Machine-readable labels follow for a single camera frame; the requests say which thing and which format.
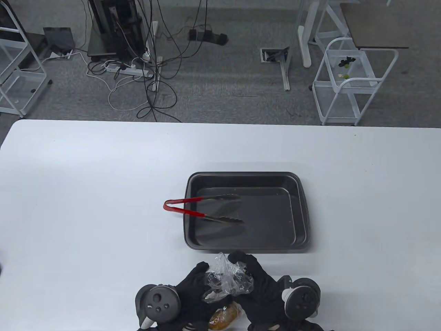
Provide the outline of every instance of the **tongs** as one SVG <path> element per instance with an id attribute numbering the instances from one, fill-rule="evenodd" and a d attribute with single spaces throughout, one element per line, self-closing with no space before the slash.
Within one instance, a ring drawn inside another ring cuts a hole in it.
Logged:
<path id="1" fill-rule="evenodd" d="M 163 208 L 167 211 L 173 211 L 175 213 L 190 215 L 194 217 L 200 217 L 204 218 L 210 221 L 214 222 L 220 222 L 224 224 L 243 224 L 243 221 L 236 218 L 230 218 L 230 217 L 216 217 L 207 215 L 204 213 L 200 213 L 198 211 L 191 211 L 189 209 L 183 209 L 178 207 L 171 207 L 169 205 L 174 205 L 178 203 L 191 203 L 191 202 L 200 202 L 203 200 L 221 200 L 221 201 L 232 201 L 232 200 L 239 200 L 240 196 L 237 194 L 222 194 L 220 196 L 204 196 L 204 197 L 196 197 L 196 198 L 188 198 L 188 199 L 178 199 L 178 200 L 167 200 L 164 202 Z"/>

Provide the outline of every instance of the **dark tabletop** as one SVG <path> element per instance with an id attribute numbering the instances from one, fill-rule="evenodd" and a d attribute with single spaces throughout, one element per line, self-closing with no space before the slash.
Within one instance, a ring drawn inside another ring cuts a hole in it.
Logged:
<path id="1" fill-rule="evenodd" d="M 340 6 L 357 48 L 409 48 L 407 30 L 397 23 L 386 1 Z"/>

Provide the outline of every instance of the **power strip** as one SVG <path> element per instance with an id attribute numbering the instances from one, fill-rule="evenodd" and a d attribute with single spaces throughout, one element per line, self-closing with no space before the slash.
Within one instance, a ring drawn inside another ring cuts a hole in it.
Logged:
<path id="1" fill-rule="evenodd" d="M 130 75 L 130 76 L 142 76 L 142 69 L 136 69 L 136 68 L 125 68 L 124 70 L 120 70 L 120 66 L 117 64 L 111 64 L 108 63 L 106 66 L 106 71 L 108 72 L 118 72 L 120 71 L 120 74 L 124 75 Z M 144 69 L 144 76 L 147 78 L 152 78 L 153 74 L 149 73 L 148 70 Z"/>

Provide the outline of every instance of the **gloved hand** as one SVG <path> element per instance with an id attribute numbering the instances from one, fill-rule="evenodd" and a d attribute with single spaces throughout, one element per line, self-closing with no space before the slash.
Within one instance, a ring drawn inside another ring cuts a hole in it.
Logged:
<path id="1" fill-rule="evenodd" d="M 254 289 L 250 294 L 233 298 L 242 306 L 251 322 L 249 331 L 267 331 L 270 328 L 279 331 L 323 331 L 317 324 L 306 320 L 295 322 L 286 316 L 279 285 L 263 270 L 254 256 L 236 251 L 228 256 L 228 260 L 231 263 L 245 263 L 247 272 L 254 280 Z"/>
<path id="2" fill-rule="evenodd" d="M 181 301 L 181 311 L 173 321 L 159 323 L 159 331 L 181 331 L 189 324 L 190 328 L 206 331 L 208 330 L 208 322 L 216 310 L 231 303 L 230 296 L 211 304 L 202 301 L 204 293 L 210 289 L 204 284 L 204 276 L 208 268 L 208 263 L 198 263 L 188 276 L 176 286 Z"/>

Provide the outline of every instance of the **clear plastic bag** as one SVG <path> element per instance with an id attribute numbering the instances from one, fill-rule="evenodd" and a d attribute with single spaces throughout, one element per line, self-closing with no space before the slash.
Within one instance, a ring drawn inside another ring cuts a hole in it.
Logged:
<path id="1" fill-rule="evenodd" d="M 251 293 L 253 278 L 245 273 L 245 264 L 232 264 L 224 253 L 219 253 L 206 273 L 205 283 L 210 290 L 204 294 L 203 300 L 216 302 L 227 295 L 238 296 Z"/>
<path id="2" fill-rule="evenodd" d="M 233 321 L 242 314 L 242 309 L 238 304 L 232 302 L 230 305 L 218 309 L 208 322 L 208 328 L 213 331 L 223 331 L 227 329 Z"/>

